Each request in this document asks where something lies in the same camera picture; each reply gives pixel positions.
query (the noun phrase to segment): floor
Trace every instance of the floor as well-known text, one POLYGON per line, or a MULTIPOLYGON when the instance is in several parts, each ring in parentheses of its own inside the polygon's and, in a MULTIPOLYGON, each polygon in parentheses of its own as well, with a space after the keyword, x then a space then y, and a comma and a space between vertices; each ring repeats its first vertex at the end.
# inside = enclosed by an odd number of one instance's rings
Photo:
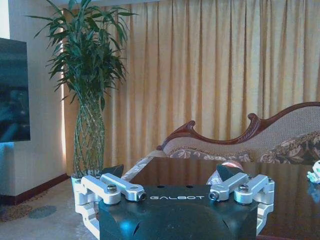
POLYGON ((75 212, 71 180, 68 179, 17 206, 0 206, 0 240, 96 238, 84 226, 82 216, 75 212))

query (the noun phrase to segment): television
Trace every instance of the television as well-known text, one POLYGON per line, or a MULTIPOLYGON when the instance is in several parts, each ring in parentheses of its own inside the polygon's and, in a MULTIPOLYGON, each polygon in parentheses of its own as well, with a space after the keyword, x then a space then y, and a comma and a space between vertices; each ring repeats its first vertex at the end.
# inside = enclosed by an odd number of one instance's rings
POLYGON ((27 43, 0 38, 0 143, 28 140, 27 43))

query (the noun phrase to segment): potted plant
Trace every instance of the potted plant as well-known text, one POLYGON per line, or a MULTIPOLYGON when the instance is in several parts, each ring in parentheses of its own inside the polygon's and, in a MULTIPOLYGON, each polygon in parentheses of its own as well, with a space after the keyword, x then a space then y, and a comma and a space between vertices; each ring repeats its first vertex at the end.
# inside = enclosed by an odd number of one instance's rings
POLYGON ((117 82, 125 81, 121 51, 127 41, 127 26, 123 16, 134 13, 118 6, 102 10, 91 6, 91 0, 79 3, 69 0, 67 8, 58 8, 50 0, 46 1, 55 9, 52 17, 28 17, 48 22, 34 37, 47 29, 49 46, 55 46, 49 60, 50 79, 62 74, 55 91, 67 85, 72 94, 70 102, 75 98, 79 102, 73 177, 99 176, 104 163, 105 94, 107 89, 116 88, 117 82))

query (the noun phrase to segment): small toy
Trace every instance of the small toy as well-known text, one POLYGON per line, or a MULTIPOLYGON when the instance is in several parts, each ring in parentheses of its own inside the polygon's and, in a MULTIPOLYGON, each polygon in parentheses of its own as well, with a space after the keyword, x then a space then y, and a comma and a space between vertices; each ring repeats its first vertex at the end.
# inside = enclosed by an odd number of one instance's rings
POLYGON ((308 171, 306 177, 314 184, 320 183, 320 160, 316 161, 312 167, 314 172, 308 171))

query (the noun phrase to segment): patterned upholstery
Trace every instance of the patterned upholstery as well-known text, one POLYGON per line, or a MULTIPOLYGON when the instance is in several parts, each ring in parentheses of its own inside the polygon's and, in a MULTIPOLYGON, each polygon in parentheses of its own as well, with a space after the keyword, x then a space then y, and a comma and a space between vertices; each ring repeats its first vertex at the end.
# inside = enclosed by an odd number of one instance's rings
POLYGON ((320 159, 320 132, 314 131, 282 142, 264 153, 259 162, 313 165, 320 159))
POLYGON ((252 162, 248 151, 243 151, 239 153, 226 153, 226 154, 212 154, 204 152, 203 150, 194 149, 177 149, 173 150, 169 154, 170 158, 179 159, 192 159, 192 160, 216 160, 216 161, 238 161, 238 162, 252 162))
POLYGON ((127 171, 121 178, 130 182, 150 161, 153 156, 146 156, 140 159, 129 171, 127 171))

